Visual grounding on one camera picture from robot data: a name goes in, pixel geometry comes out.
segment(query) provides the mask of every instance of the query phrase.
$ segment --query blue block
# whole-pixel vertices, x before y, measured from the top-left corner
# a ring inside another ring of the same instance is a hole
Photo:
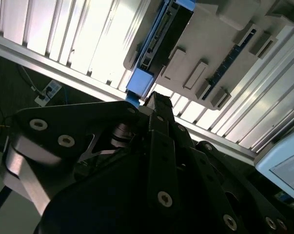
[[[181,5],[189,11],[194,11],[196,7],[196,0],[176,0],[178,5]]]
[[[153,76],[151,74],[140,68],[136,68],[126,88],[140,97],[143,97],[150,89],[152,81]]]

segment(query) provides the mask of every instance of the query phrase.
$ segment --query plastic part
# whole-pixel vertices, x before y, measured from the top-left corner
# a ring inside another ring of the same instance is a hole
[[[129,103],[133,104],[136,108],[138,108],[140,105],[139,97],[132,91],[127,92],[125,101],[128,101]]]
[[[243,30],[238,32],[234,39],[234,43],[241,46],[253,29],[258,30],[258,27],[253,22],[249,22]]]
[[[176,3],[193,11],[196,7],[196,0],[176,0]]]
[[[212,99],[211,104],[220,110],[221,107],[224,106],[230,98],[231,95],[227,94],[225,90],[220,88],[215,97]]]
[[[197,99],[202,99],[204,94],[209,90],[211,85],[205,80],[202,84],[200,89],[196,93]]]
[[[275,37],[272,37],[269,33],[264,32],[250,49],[250,52],[262,59],[276,42],[277,39]]]
[[[167,79],[178,79],[176,72],[185,56],[186,52],[181,48],[177,48],[162,76]]]
[[[208,66],[208,64],[200,60],[196,66],[196,69],[192,72],[192,74],[185,82],[184,88],[191,90],[194,87],[195,83],[204,75],[204,72],[206,71],[206,68]]]
[[[42,93],[45,95],[44,99],[36,97],[34,100],[40,106],[46,106],[47,103],[56,95],[56,93],[62,88],[62,86],[55,80],[51,80],[49,84],[43,89]]]
[[[294,25],[294,3],[288,0],[277,0],[267,15],[280,19],[288,25]]]
[[[150,89],[152,81],[153,76],[151,74],[136,68],[126,88],[142,97]]]
[[[236,30],[242,30],[258,9],[258,0],[228,0],[220,4],[218,17]]]
[[[278,142],[263,157],[261,154],[258,157],[256,169],[294,198],[294,133]]]

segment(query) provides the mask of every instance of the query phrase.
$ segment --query black cable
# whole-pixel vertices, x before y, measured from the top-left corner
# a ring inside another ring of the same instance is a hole
[[[16,64],[16,67],[17,67],[17,71],[18,71],[18,73],[19,73],[19,75],[20,75],[20,77],[21,77],[21,79],[30,87],[30,88],[32,88],[32,85],[23,77],[23,74],[22,74],[22,72],[20,71],[20,67],[19,67],[19,65],[18,64]]]
[[[22,72],[21,72],[21,70],[20,70],[20,65],[18,65],[18,64],[16,64],[16,66],[17,66],[17,71],[18,71],[18,73],[19,73],[19,75],[20,75],[20,77],[21,77],[21,79],[32,89],[32,87],[33,87],[33,85],[32,84],[30,84],[25,78],[24,78],[24,76],[23,76],[23,74],[22,74]],[[40,93],[40,91],[39,90],[37,90],[35,87],[34,87],[34,92],[39,96],[39,98],[40,99],[44,99],[45,97]]]
[[[5,116],[4,116],[4,113],[3,113],[3,111],[1,110],[1,107],[0,107],[0,114],[1,114],[1,117],[2,117],[2,125],[4,125],[5,127],[6,127],[6,124],[5,124]]]
[[[51,98],[48,96],[48,90],[46,89],[46,96],[49,98],[49,100],[51,100]]]
[[[12,116],[13,116],[13,115],[11,115],[11,116],[6,116],[6,117],[4,118],[4,124],[3,124],[3,125],[4,125],[5,127],[8,126],[6,120],[7,120],[8,118],[12,118]]]

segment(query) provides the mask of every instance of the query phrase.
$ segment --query power strip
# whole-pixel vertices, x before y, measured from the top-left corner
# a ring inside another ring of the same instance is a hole
[[[51,91],[48,92],[48,96],[46,95],[46,89],[50,87]],[[34,100],[38,105],[40,106],[46,106],[46,104],[53,98],[54,95],[62,88],[62,85],[60,85],[57,81],[51,80],[49,84],[43,89],[42,93],[45,95],[44,99],[40,99],[39,96],[36,97]]]

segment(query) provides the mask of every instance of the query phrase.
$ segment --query blue component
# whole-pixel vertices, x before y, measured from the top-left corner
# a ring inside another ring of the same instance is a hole
[[[178,5],[181,5],[189,11],[194,11],[196,7],[196,0],[176,0]]]
[[[125,100],[128,101],[129,103],[133,104],[136,108],[138,108],[140,105],[139,97],[135,93],[133,93],[132,91],[127,92]]]
[[[136,68],[126,88],[142,97],[149,90],[152,81],[153,76],[151,74]]]
[[[152,28],[151,28],[151,30],[150,30],[150,32],[149,32],[149,34],[148,34],[145,42],[143,43],[143,47],[142,47],[141,51],[139,52],[139,57],[138,57],[138,60],[137,60],[136,65],[138,64],[138,66],[140,66],[139,64],[141,62],[141,58],[143,57],[143,55],[145,54],[146,50],[148,49],[149,43],[150,43],[150,41],[151,41],[154,33],[157,31],[157,28],[158,28],[158,26],[161,23],[161,19],[162,19],[164,13],[165,13],[165,10],[166,10],[166,8],[168,6],[168,3],[170,1],[171,0],[165,0],[165,1],[163,1],[162,6],[160,7],[159,12],[157,14],[157,17],[156,17],[155,21],[153,22]]]

